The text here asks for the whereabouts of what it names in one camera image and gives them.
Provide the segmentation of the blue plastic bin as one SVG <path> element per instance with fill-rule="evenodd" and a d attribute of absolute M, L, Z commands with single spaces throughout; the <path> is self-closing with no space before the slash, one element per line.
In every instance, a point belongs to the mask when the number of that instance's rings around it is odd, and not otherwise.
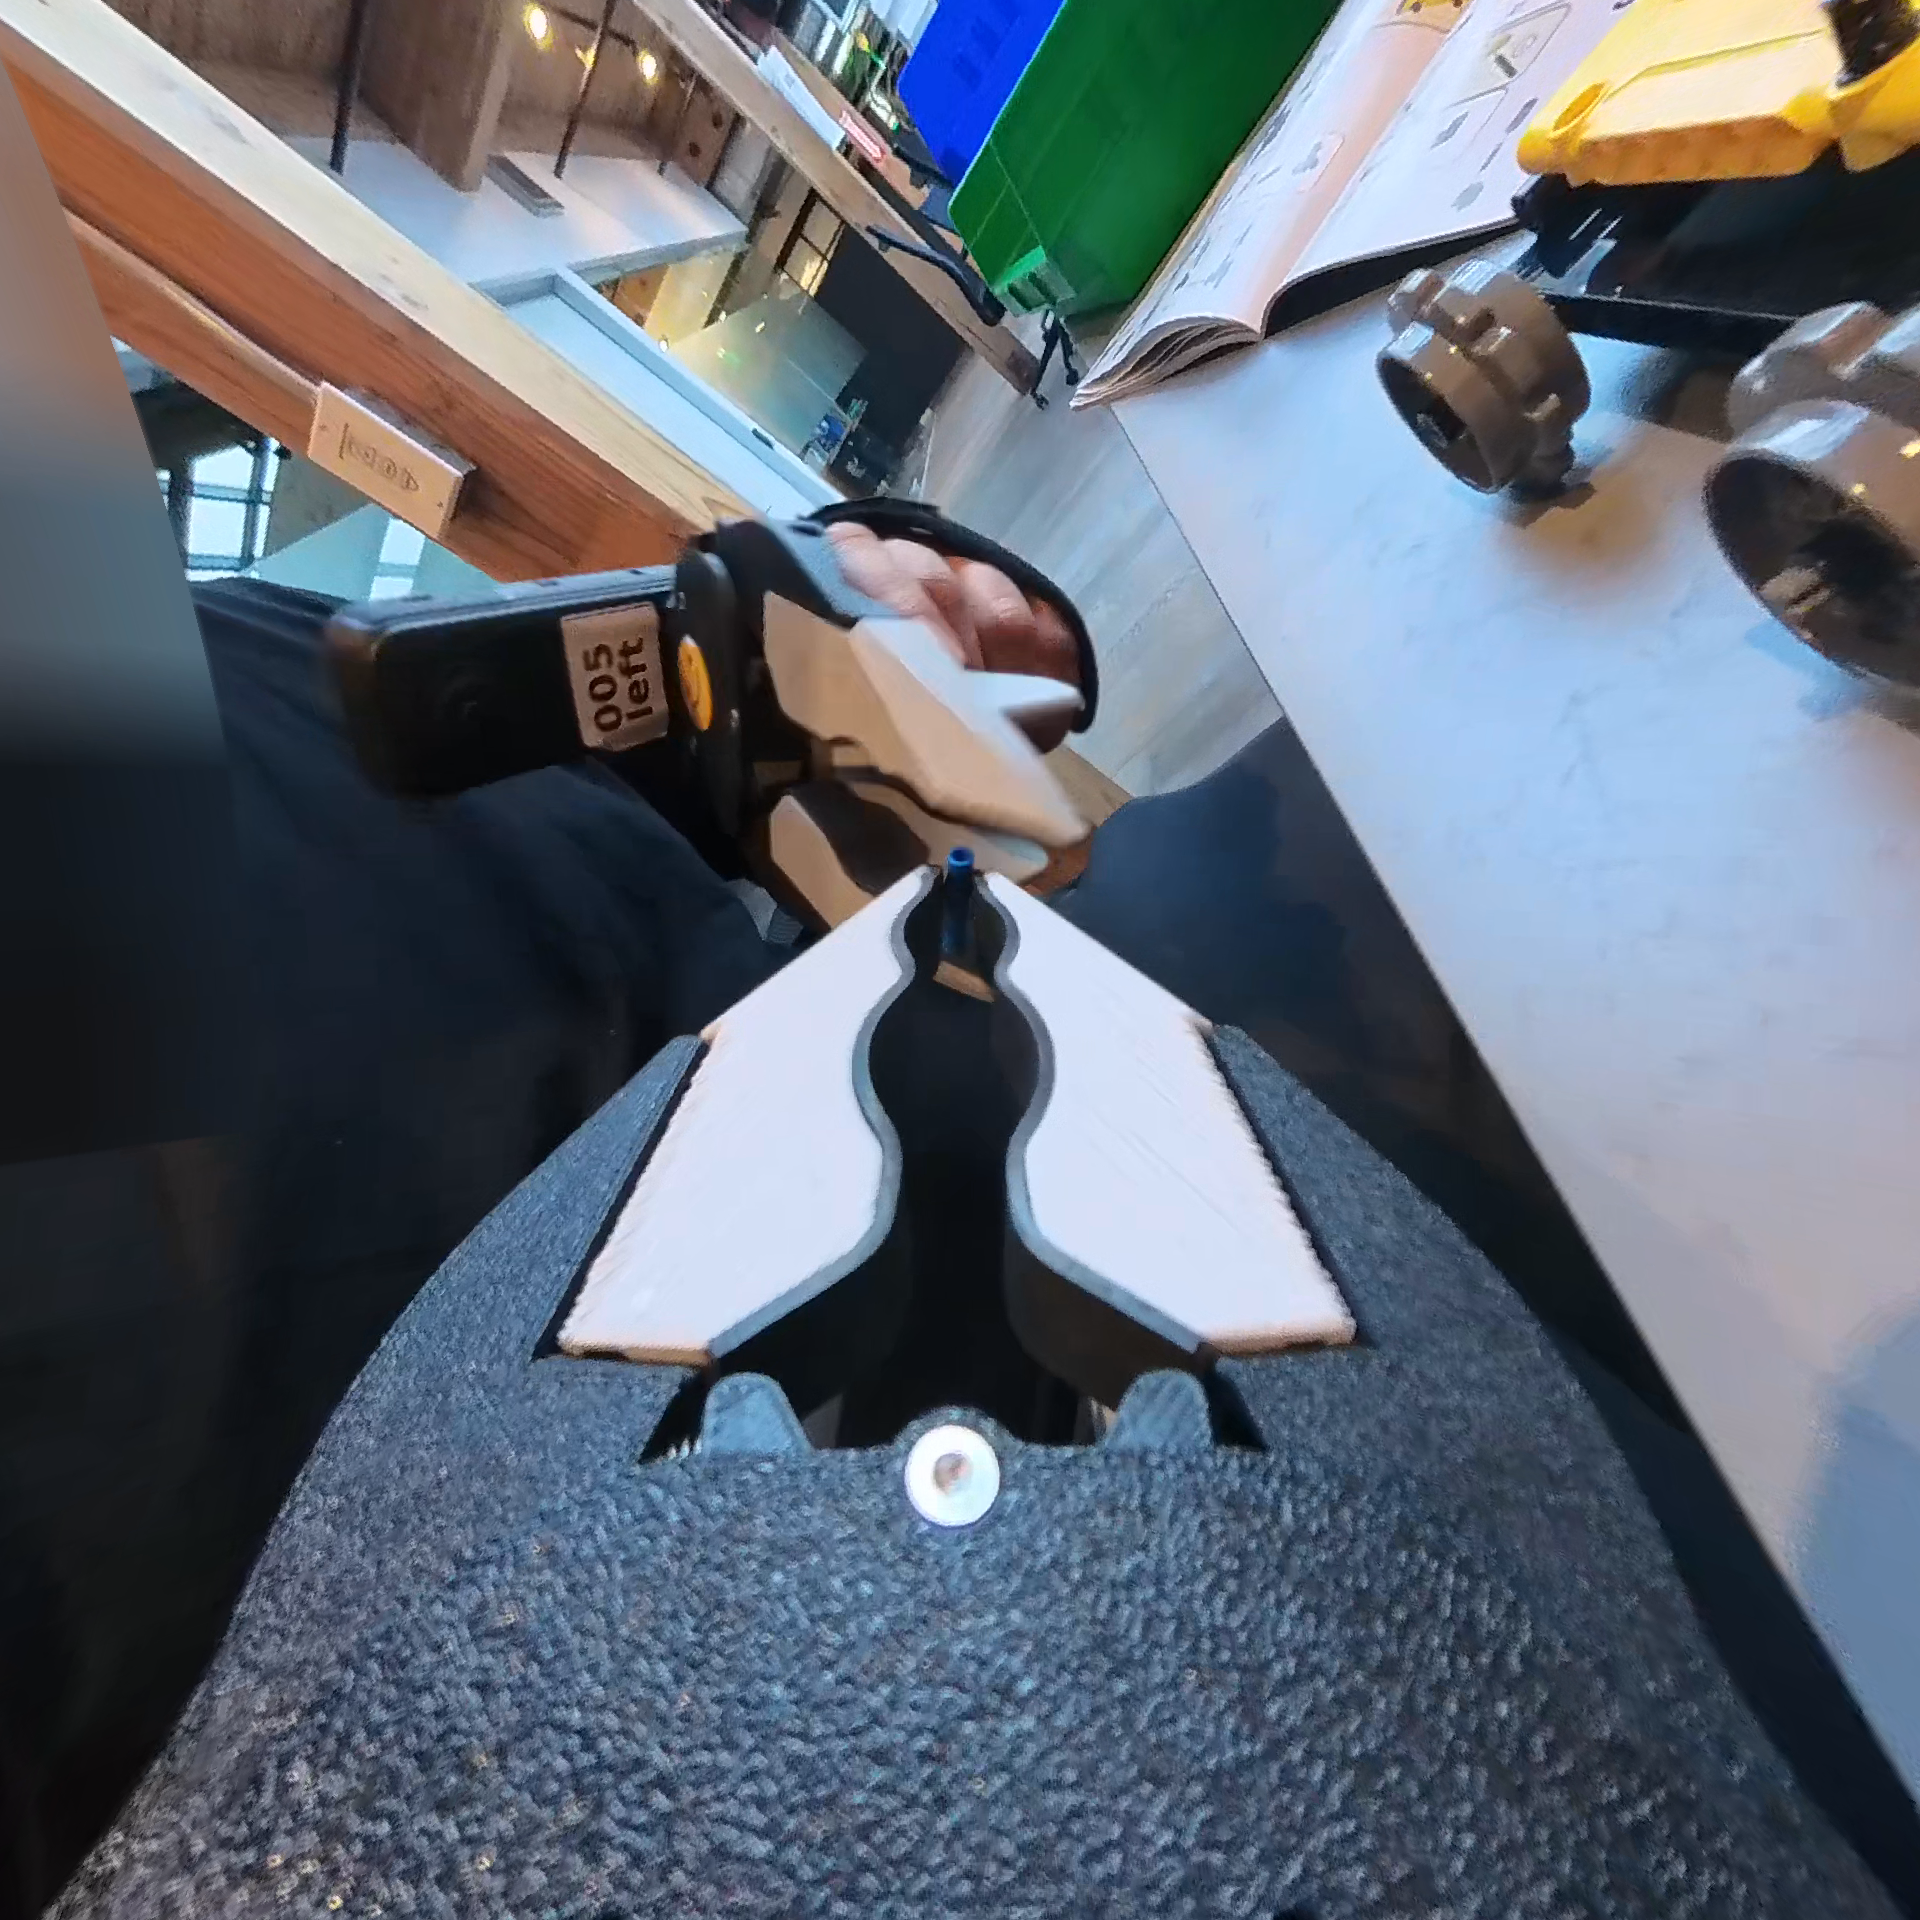
<path fill-rule="evenodd" d="M 960 185 L 1029 69 L 1060 3 L 941 3 L 898 77 L 929 155 Z"/>

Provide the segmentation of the wooden ceiling beam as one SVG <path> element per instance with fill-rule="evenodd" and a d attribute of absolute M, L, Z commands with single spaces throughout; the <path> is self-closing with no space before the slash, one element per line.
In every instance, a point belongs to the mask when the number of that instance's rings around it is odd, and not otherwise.
<path fill-rule="evenodd" d="M 752 508 L 108 5 L 2 7 L 4 69 L 110 336 L 277 441 L 358 396 L 444 448 L 501 583 L 669 561 Z"/>

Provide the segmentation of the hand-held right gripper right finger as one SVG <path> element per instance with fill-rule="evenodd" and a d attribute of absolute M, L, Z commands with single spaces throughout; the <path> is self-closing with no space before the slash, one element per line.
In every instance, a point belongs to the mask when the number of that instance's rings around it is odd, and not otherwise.
<path fill-rule="evenodd" d="M 1187 1353 L 1346 1347 L 1356 1319 L 1211 1049 L 1214 1027 L 1002 876 L 996 985 L 1036 1047 L 1021 1245 Z"/>

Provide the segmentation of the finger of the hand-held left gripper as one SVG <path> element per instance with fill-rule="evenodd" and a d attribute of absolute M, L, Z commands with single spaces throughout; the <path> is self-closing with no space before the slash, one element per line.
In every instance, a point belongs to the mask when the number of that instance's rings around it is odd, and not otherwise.
<path fill-rule="evenodd" d="M 922 900 L 922 883 L 949 853 L 964 848 L 987 876 L 1034 895 L 1060 891 L 1089 859 L 1094 817 L 1082 835 L 1049 848 L 1017 831 L 957 822 L 929 812 L 906 790 L 792 790 L 769 816 L 769 856 L 781 895 L 825 931 L 880 904 L 901 926 Z"/>
<path fill-rule="evenodd" d="M 769 591 L 761 653 L 787 719 L 856 766 L 901 781 L 933 816 L 1041 848 L 1089 835 L 1042 753 L 933 629 L 902 614 L 836 617 Z"/>

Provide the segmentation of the yellow toy vehicle model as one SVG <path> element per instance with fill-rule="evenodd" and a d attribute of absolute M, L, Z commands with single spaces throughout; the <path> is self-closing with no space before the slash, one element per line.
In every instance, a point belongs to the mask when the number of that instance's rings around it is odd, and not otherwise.
<path fill-rule="evenodd" d="M 1382 393 L 1453 480 L 1549 494 L 1579 333 L 1742 365 L 1702 481 L 1768 612 L 1918 681 L 1916 5 L 1633 5 L 1520 136 L 1530 237 L 1387 299 Z"/>

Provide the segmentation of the person's left hand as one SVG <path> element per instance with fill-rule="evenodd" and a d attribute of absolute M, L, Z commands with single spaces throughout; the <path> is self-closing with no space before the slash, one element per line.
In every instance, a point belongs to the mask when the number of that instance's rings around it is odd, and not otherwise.
<path fill-rule="evenodd" d="M 950 560 L 929 544 L 840 521 L 828 528 L 850 585 L 926 621 L 962 667 L 1082 688 L 1086 669 L 1068 614 L 1002 566 Z"/>

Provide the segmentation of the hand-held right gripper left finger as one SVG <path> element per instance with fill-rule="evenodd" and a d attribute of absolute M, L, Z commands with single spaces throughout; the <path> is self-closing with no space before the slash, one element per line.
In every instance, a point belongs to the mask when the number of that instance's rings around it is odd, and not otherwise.
<path fill-rule="evenodd" d="M 915 868 L 707 1027 L 561 1319 L 565 1355 L 721 1361 L 877 1253 L 901 1147 L 874 1032 L 915 974 L 906 924 L 930 884 Z"/>

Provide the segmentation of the green box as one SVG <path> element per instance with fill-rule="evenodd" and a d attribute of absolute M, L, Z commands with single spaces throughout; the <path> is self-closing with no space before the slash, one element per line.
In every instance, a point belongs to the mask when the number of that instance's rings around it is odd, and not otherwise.
<path fill-rule="evenodd" d="M 1012 313 L 1129 304 L 1337 3 L 1065 3 L 950 191 Z"/>

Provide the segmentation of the person's left forearm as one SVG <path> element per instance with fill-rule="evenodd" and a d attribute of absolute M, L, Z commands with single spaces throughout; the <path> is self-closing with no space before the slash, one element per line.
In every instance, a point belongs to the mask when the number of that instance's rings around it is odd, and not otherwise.
<path fill-rule="evenodd" d="M 358 767 L 337 600 L 193 583 L 229 750 L 256 997 L 246 1187 L 270 1219 L 484 1213 L 787 959 L 598 766 L 403 803 Z"/>

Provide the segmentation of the white instruction booklet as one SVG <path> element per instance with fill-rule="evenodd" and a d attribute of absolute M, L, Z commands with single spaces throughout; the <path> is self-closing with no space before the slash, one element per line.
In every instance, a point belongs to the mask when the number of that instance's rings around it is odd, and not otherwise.
<path fill-rule="evenodd" d="M 1512 225 L 1522 133 L 1613 13 L 1608 3 L 1341 7 L 1072 407 L 1154 390 Z"/>

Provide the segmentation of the small pale label plate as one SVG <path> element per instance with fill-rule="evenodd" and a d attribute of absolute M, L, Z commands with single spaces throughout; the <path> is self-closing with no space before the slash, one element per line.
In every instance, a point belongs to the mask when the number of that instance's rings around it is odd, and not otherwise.
<path fill-rule="evenodd" d="M 474 461 L 368 393 L 320 382 L 305 457 L 390 516 L 444 544 Z"/>

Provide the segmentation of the person's dark torso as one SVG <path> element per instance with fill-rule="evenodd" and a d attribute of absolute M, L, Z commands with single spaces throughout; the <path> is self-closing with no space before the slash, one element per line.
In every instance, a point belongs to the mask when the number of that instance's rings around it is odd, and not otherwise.
<path fill-rule="evenodd" d="M 347 1383 L 488 1213 L 253 1200 L 235 867 L 216 1120 L 4 1171 L 4 1916 L 49 1905 L 112 1820 Z"/>

